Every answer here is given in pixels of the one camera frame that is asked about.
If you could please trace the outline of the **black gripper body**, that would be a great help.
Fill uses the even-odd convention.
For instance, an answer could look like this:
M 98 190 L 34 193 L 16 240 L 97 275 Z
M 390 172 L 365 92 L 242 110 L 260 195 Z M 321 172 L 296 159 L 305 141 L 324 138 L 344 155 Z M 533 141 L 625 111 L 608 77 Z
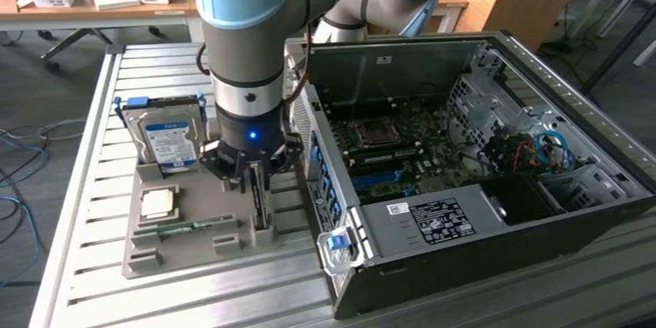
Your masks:
M 274 174 L 285 163 L 280 153 L 285 144 L 281 123 L 281 107 L 254 117 L 241 117 L 216 108 L 220 126 L 217 168 L 233 180 L 244 176 L 246 164 L 261 162 L 264 173 Z

